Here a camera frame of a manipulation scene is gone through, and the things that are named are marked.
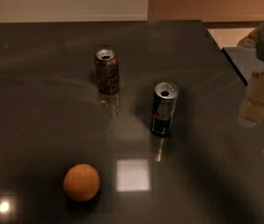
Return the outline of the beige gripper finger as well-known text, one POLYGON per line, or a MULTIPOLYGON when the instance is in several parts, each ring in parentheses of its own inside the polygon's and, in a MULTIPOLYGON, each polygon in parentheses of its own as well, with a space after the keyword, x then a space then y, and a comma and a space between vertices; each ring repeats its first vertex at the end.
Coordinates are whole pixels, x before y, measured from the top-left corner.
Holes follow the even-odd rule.
POLYGON ((238 122, 251 128, 264 119, 264 70, 253 72, 248 80, 245 97, 239 110, 238 122))
POLYGON ((256 47, 258 34, 259 28, 257 27, 244 38, 242 38, 238 42, 237 47, 240 49, 254 49, 256 47))

